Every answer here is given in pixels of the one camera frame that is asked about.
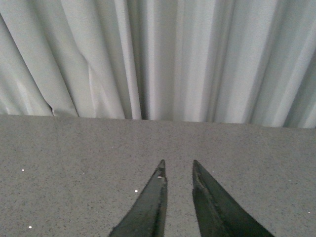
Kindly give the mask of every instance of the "white curtain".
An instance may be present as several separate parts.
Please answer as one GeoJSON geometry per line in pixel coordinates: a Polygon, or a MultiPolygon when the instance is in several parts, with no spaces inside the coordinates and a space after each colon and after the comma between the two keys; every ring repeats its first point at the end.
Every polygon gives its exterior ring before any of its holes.
{"type": "Polygon", "coordinates": [[[316,0],[0,0],[0,114],[316,127],[316,0]]]}

